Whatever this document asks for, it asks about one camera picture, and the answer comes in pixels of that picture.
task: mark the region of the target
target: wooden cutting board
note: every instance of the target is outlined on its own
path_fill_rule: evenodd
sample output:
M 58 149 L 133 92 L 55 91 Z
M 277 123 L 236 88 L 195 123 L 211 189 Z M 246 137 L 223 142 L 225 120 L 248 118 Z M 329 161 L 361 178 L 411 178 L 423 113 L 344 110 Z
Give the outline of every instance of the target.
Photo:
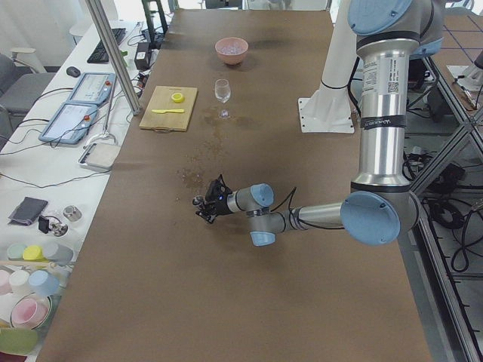
M 173 93 L 182 93 L 184 101 L 175 103 L 171 99 Z M 139 127 L 144 130 L 186 131 L 197 93 L 198 88 L 193 87 L 156 86 Z M 184 113 L 158 114 L 152 112 L 153 109 L 184 109 Z

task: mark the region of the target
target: bowl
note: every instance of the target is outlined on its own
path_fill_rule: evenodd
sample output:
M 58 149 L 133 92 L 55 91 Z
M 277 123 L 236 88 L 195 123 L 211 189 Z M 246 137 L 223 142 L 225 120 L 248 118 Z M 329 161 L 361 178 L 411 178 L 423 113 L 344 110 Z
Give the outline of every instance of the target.
M 247 56 L 248 43 L 242 38 L 223 38 L 217 41 L 214 49 L 222 62 L 233 66 Z
M 14 306 L 10 316 L 11 326 L 33 330 L 45 322 L 51 310 L 52 301 L 49 297 L 29 294 Z

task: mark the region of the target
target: black box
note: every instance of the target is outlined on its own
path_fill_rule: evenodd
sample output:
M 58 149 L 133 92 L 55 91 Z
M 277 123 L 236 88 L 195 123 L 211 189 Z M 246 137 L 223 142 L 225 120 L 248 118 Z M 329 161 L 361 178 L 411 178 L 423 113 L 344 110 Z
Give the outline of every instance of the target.
M 150 60 L 151 49 L 149 49 L 149 43 L 137 43 L 136 57 L 134 58 L 134 64 L 136 64 L 136 69 L 149 69 Z

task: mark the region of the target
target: keyboard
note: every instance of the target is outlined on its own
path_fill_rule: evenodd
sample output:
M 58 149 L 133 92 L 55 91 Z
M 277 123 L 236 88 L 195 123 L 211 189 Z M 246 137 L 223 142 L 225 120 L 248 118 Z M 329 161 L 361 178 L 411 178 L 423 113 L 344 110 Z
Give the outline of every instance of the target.
M 126 33 L 126 28 L 115 28 L 112 29 L 112 34 L 118 45 L 121 44 L 122 39 Z M 103 41 L 99 41 L 96 48 L 92 52 L 91 56 L 88 58 L 88 63 L 107 63 L 109 62 L 109 55 L 107 55 L 106 49 L 104 47 Z

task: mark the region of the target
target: computer mouse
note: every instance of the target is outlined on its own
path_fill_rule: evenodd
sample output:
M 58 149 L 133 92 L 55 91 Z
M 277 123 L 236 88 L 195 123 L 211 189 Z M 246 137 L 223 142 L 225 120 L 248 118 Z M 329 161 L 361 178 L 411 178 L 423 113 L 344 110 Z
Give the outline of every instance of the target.
M 77 78 L 80 76 L 81 71 L 75 68 L 74 66 L 70 66 L 69 68 L 66 69 L 66 73 L 71 77 Z

